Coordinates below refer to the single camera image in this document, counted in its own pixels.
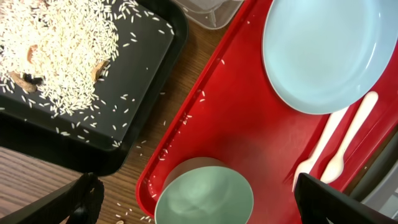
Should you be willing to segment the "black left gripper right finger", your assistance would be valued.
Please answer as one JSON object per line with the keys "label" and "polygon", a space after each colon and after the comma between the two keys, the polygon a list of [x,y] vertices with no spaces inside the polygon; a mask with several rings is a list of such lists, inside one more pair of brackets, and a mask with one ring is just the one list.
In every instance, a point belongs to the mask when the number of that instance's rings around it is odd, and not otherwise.
{"label": "black left gripper right finger", "polygon": [[302,223],[397,224],[306,173],[299,174],[294,196]]}

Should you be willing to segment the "green bowl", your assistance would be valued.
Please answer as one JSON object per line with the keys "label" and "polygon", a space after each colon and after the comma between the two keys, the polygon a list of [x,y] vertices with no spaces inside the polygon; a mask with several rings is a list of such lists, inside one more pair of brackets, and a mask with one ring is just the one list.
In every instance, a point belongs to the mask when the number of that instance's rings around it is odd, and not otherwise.
{"label": "green bowl", "polygon": [[225,163],[195,157],[167,176],[155,206],[156,224],[246,224],[254,208],[247,179]]}

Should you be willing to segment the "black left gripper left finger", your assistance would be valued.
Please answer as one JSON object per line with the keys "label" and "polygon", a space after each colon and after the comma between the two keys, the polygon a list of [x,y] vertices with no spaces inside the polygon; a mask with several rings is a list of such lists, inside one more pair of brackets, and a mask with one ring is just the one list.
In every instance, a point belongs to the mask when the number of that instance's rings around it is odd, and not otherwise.
{"label": "black left gripper left finger", "polygon": [[95,224],[104,200],[104,185],[92,173],[1,218],[3,224],[67,223]]}

